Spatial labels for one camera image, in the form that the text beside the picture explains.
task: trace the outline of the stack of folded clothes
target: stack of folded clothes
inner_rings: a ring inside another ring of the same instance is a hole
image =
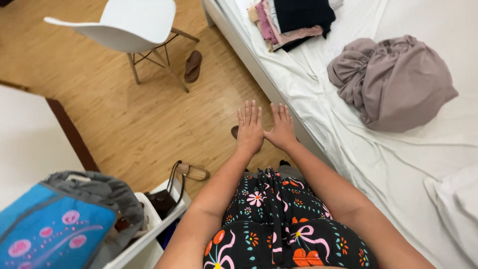
[[[334,11],[343,0],[261,0],[248,9],[249,19],[256,23],[269,51],[286,52],[307,39],[330,32]]]

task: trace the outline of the white chair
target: white chair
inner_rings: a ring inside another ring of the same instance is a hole
[[[140,80],[134,67],[133,54],[151,51],[181,87],[189,92],[156,50],[158,45],[165,42],[170,32],[199,42],[194,36],[173,27],[175,14],[176,4],[173,0],[109,0],[99,23],[63,22],[51,17],[45,17],[44,20],[71,27],[105,47],[125,52],[136,84],[139,84]]]

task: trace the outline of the brown handbag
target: brown handbag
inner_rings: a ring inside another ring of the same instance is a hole
[[[146,195],[148,200],[151,202],[151,204],[153,205],[154,209],[156,210],[156,212],[158,213],[161,219],[165,219],[169,215],[169,213],[171,213],[174,210],[174,208],[176,208],[177,204],[183,198],[184,186],[185,186],[185,176],[183,174],[181,174],[183,182],[181,185],[181,192],[179,194],[178,201],[175,201],[174,198],[171,196],[171,190],[173,189],[174,175],[176,174],[176,168],[180,163],[182,163],[181,160],[177,161],[174,164],[173,169],[171,171],[171,175],[169,176],[168,185],[165,190],[162,190],[157,193],[149,193],[149,192],[144,193],[144,195]]]

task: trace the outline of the white bed sheet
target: white bed sheet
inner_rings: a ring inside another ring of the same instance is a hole
[[[454,245],[423,180],[438,179],[478,160],[478,2],[459,0],[345,0],[327,40],[312,38],[290,53],[268,53],[247,18],[253,0],[218,0],[284,99],[336,167],[351,179],[438,268],[473,268]],[[425,127],[404,134],[363,127],[336,94],[327,64],[358,37],[376,41],[416,36],[447,62],[460,96]]]

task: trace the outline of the floral skirt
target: floral skirt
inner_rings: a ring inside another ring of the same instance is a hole
[[[204,269],[327,265],[379,268],[362,239],[333,220],[299,171],[281,166],[245,175],[208,243]]]

